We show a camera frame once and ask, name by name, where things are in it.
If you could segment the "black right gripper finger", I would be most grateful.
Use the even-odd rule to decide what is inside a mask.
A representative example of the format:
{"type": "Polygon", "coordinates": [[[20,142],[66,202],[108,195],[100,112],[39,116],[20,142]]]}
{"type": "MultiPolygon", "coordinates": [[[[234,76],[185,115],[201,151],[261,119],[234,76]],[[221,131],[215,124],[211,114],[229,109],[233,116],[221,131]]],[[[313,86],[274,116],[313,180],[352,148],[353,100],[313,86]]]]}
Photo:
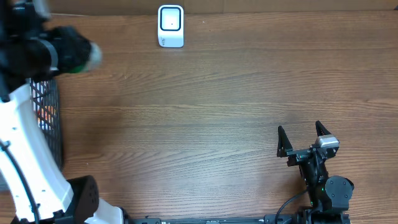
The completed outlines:
{"type": "Polygon", "coordinates": [[[285,133],[282,126],[278,126],[278,146],[277,157],[287,157],[288,152],[293,150],[293,147],[285,133]]]}
{"type": "Polygon", "coordinates": [[[319,120],[315,122],[315,127],[317,131],[317,136],[326,136],[331,134],[331,132],[329,132],[319,120]]]}

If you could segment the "green lid jar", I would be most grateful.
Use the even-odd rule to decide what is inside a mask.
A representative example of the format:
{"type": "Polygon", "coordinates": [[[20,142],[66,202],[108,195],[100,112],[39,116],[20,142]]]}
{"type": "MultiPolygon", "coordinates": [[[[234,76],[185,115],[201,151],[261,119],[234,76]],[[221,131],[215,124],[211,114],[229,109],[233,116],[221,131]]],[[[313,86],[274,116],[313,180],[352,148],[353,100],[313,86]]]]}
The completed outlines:
{"type": "Polygon", "coordinates": [[[75,67],[70,73],[84,73],[89,72],[97,67],[99,67],[102,63],[103,53],[98,44],[94,42],[90,42],[91,50],[89,53],[88,60],[83,64],[75,67]]]}

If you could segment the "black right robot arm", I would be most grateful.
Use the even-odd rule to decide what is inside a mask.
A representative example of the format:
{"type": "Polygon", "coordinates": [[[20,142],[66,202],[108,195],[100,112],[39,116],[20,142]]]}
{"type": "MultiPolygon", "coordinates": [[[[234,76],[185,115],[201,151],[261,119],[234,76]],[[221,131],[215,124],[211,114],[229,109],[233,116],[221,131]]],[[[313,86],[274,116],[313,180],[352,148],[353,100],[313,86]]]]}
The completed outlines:
{"type": "Polygon", "coordinates": [[[354,183],[346,177],[329,176],[325,162],[336,156],[340,141],[320,121],[315,122],[317,138],[307,149],[295,150],[285,130],[278,127],[277,157],[286,157],[289,167],[299,166],[305,190],[288,199],[277,211],[274,223],[350,223],[349,200],[354,183]],[[288,218],[280,216],[283,209],[302,195],[310,199],[309,207],[300,208],[288,218]]]}

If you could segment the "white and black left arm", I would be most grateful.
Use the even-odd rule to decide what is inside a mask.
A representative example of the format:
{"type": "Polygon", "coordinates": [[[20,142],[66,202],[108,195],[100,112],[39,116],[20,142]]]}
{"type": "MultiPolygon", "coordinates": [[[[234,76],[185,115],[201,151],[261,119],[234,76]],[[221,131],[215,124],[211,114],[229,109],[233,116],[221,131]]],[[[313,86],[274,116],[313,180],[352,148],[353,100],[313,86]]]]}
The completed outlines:
{"type": "Polygon", "coordinates": [[[1,2],[1,172],[11,191],[14,223],[129,223],[103,200],[95,179],[66,179],[33,109],[30,83],[97,67],[97,44],[74,27],[46,29],[44,1],[1,2]]]}

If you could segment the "white barcode scanner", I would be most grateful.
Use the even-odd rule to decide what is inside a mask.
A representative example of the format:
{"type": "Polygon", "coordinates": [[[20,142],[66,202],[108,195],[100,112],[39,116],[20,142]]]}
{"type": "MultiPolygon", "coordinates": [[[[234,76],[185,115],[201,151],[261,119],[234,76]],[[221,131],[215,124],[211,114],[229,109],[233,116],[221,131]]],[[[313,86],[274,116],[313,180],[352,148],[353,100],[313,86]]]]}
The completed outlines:
{"type": "Polygon", "coordinates": [[[164,4],[158,9],[157,36],[163,48],[184,46],[184,10],[176,4],[164,4]]]}

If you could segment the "grey plastic mesh basket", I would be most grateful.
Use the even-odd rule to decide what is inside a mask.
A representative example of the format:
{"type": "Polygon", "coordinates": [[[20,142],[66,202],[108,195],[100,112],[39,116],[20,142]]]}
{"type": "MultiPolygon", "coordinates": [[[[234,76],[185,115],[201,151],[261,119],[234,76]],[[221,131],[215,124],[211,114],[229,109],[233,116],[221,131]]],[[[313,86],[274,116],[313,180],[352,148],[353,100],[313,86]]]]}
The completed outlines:
{"type": "Polygon", "coordinates": [[[55,80],[35,82],[29,80],[31,103],[37,123],[42,130],[53,159],[60,170],[64,167],[60,96],[55,80]]]}

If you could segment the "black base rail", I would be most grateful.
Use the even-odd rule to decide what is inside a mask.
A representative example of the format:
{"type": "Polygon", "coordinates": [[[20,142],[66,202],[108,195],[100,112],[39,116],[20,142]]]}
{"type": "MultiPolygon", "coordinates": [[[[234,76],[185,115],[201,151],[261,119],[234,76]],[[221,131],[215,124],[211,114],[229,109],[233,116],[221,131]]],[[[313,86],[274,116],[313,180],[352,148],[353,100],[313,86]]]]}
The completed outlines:
{"type": "Polygon", "coordinates": [[[160,218],[134,218],[129,223],[133,224],[299,224],[299,223],[317,223],[317,224],[350,224],[351,220],[348,215],[340,217],[321,217],[313,214],[310,221],[306,221],[297,215],[279,215],[277,221],[275,215],[265,215],[264,217],[239,217],[239,218],[186,218],[186,219],[169,219],[162,220],[160,218]]]}

